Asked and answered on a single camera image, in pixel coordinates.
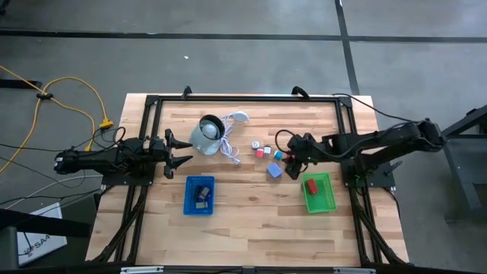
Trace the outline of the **black metal stand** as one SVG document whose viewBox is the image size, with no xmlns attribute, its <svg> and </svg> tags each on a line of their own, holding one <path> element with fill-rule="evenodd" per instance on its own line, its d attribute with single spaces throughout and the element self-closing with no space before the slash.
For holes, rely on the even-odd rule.
<svg viewBox="0 0 487 274">
<path fill-rule="evenodd" d="M 462 206 L 444 216 L 447 223 L 487 222 L 487 202 L 482 202 L 478 188 L 487 188 L 487 104 L 469 111 L 442 131 L 450 171 L 460 192 Z"/>
</svg>

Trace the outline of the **white lamp bulb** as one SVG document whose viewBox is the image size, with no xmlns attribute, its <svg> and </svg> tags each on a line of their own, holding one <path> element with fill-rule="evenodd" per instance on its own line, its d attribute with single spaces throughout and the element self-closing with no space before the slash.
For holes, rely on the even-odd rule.
<svg viewBox="0 0 487 274">
<path fill-rule="evenodd" d="M 217 139 L 219 134 L 219 129 L 214 123 L 206 123 L 201 128 L 202 134 L 207 139 Z"/>
</svg>

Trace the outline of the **black floor tape strip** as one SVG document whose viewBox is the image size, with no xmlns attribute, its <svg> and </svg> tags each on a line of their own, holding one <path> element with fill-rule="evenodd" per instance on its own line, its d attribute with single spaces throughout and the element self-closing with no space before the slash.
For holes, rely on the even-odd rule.
<svg viewBox="0 0 487 274">
<path fill-rule="evenodd" d="M 340 35 L 235 33 L 123 33 L 41 30 L 0 30 L 0 37 L 155 39 L 155 40 L 299 40 L 341 41 Z M 349 36 L 354 43 L 487 43 L 487 37 L 378 37 Z"/>
<path fill-rule="evenodd" d="M 345 58 L 345 67 L 349 79 L 349 86 L 352 94 L 359 95 L 360 90 L 358 86 L 358 80 L 355 72 L 355 66 L 353 62 L 352 49 L 350 46 L 349 34 L 345 22 L 345 14 L 342 6 L 342 0 L 334 0 L 336 7 L 336 14 L 339 24 L 339 32 L 342 41 L 343 54 Z"/>
</svg>

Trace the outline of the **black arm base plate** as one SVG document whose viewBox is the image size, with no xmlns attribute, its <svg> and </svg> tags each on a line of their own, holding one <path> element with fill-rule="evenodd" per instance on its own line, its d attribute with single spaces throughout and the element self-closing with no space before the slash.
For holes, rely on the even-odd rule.
<svg viewBox="0 0 487 274">
<path fill-rule="evenodd" d="M 155 163 L 136 164 L 126 170 L 103 172 L 102 184 L 107 186 L 150 186 L 154 181 Z"/>
<path fill-rule="evenodd" d="M 397 161 L 380 164 L 377 168 L 360 174 L 355 167 L 353 159 L 345 160 L 340 164 L 342 170 L 343 183 L 348 188 L 386 188 L 392 191 L 396 190 L 396 184 L 393 177 L 393 171 L 403 162 Z"/>
</svg>

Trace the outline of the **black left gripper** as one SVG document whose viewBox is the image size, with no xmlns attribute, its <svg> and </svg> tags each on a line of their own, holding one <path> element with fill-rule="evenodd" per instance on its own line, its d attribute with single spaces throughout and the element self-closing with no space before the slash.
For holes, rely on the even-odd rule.
<svg viewBox="0 0 487 274">
<path fill-rule="evenodd" d="M 191 148 L 193 145 L 188 142 L 181 142 L 175 139 L 173 132 L 170 129 L 166 129 L 166 143 L 168 148 L 164 149 L 152 149 L 151 157 L 155 163 L 164 162 L 164 176 L 167 179 L 173 179 L 173 171 L 180 165 L 193 158 L 192 155 L 174 157 L 171 149 Z"/>
</svg>

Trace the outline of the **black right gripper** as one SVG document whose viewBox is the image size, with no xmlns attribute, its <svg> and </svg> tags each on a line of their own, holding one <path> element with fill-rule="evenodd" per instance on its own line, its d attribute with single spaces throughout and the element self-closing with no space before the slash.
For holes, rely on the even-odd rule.
<svg viewBox="0 0 487 274">
<path fill-rule="evenodd" d="M 288 161 L 285 172 L 293 180 L 298 179 L 303 164 L 301 162 L 324 162 L 324 154 L 315 146 L 307 146 L 302 135 L 295 134 L 288 141 L 288 153 L 299 161 Z"/>
</svg>

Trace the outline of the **blue plastic basket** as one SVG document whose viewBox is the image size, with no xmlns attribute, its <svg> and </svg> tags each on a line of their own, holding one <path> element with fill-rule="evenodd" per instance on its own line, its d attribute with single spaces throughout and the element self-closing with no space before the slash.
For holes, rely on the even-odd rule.
<svg viewBox="0 0 487 274">
<path fill-rule="evenodd" d="M 197 209 L 195 204 L 195 188 L 201 185 L 207 186 L 210 189 L 210 193 L 202 202 L 208 203 L 207 209 Z M 189 176 L 186 178 L 186 188 L 183 203 L 183 214 L 192 216 L 210 216 L 214 212 L 215 201 L 215 178 L 213 176 Z"/>
</svg>

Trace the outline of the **black aluminium table frame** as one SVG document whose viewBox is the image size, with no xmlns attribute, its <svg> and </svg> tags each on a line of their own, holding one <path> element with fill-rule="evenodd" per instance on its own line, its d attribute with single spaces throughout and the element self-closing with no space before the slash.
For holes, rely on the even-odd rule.
<svg viewBox="0 0 487 274">
<path fill-rule="evenodd" d="M 287 176 L 273 180 L 266 172 L 269 158 L 257 158 L 252 141 L 284 146 L 292 133 L 316 138 L 357 129 L 377 129 L 369 96 L 352 108 L 320 95 L 314 101 L 275 95 L 223 95 L 205 102 L 168 101 L 160 127 L 187 140 L 200 117 L 243 111 L 250 121 L 236 126 L 231 144 L 239 163 L 224 155 L 209 157 L 188 150 L 193 158 L 173 179 L 161 168 L 149 188 L 136 261 L 139 264 L 190 266 L 357 266 L 360 263 L 348 190 L 337 163 L 309 166 L 311 173 L 328 173 L 337 210 L 307 212 L 301 184 Z M 214 212 L 210 216 L 183 214 L 186 178 L 215 178 Z"/>
</svg>

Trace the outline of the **silver metal bracket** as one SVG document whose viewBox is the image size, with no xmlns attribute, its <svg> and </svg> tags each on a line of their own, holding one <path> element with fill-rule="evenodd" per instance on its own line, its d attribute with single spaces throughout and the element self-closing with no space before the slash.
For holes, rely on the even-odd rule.
<svg viewBox="0 0 487 274">
<path fill-rule="evenodd" d="M 131 266 L 123 267 L 119 274 L 162 274 L 163 266 Z"/>
<path fill-rule="evenodd" d="M 336 267 L 333 274 L 377 274 L 375 269 L 358 268 L 358 267 Z"/>
</svg>

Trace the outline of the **white labelled box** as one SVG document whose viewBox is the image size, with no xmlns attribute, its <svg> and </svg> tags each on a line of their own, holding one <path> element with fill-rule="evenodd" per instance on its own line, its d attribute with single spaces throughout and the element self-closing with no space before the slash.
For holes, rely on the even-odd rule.
<svg viewBox="0 0 487 274">
<path fill-rule="evenodd" d="M 54 203 L 31 212 L 32 215 L 62 219 L 60 203 Z M 67 237 L 49 234 L 18 232 L 18 260 L 24 266 L 67 245 Z"/>
</svg>

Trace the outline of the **grey-blue power adapter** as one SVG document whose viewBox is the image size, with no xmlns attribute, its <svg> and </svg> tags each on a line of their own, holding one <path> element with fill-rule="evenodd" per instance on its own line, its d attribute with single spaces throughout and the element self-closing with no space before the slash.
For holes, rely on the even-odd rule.
<svg viewBox="0 0 487 274">
<path fill-rule="evenodd" d="M 282 176 L 282 169 L 278 166 L 277 163 L 271 163 L 266 168 L 267 174 L 273 179 L 278 179 Z"/>
</svg>

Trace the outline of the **green plastic basket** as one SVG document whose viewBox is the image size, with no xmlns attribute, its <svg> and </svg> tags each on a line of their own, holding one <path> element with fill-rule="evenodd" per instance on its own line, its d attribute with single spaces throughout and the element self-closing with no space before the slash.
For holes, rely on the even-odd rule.
<svg viewBox="0 0 487 274">
<path fill-rule="evenodd" d="M 308 179 L 314 179 L 316 181 L 319 189 L 316 195 L 310 195 L 308 193 L 306 187 L 306 181 Z M 333 212 L 337 210 L 333 185 L 328 173 L 302 174 L 301 186 L 308 213 Z"/>
</svg>

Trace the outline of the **black beam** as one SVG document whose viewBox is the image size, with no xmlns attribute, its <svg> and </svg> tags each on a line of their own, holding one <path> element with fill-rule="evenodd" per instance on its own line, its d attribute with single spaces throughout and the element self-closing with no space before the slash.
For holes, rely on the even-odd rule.
<svg viewBox="0 0 487 274">
<path fill-rule="evenodd" d="M 0 209 L 0 230 L 13 227 L 26 233 L 90 237 L 94 216 L 95 211 L 93 209 L 82 209 L 76 212 L 74 208 L 70 208 L 67 219 Z"/>
</svg>

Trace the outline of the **black floor bar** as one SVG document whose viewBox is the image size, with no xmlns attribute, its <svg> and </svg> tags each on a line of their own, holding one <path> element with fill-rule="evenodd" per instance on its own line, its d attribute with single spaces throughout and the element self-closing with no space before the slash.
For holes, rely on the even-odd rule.
<svg viewBox="0 0 487 274">
<path fill-rule="evenodd" d="M 11 79 L 0 79 L 0 88 L 12 88 L 12 89 L 32 89 L 41 88 L 43 83 L 41 81 L 22 81 Z"/>
</svg>

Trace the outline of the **white desk lamp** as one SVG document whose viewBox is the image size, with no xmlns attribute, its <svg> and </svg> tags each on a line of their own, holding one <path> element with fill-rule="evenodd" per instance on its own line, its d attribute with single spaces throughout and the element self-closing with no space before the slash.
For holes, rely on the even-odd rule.
<svg viewBox="0 0 487 274">
<path fill-rule="evenodd" d="M 206 123 L 214 123 L 218 129 L 219 134 L 217 139 L 207 139 L 201 131 L 201 128 Z M 203 116 L 189 136 L 189 142 L 193 145 L 193 149 L 199 151 L 201 154 L 210 156 L 218 152 L 221 140 L 223 139 L 225 132 L 224 123 L 215 115 Z"/>
</svg>

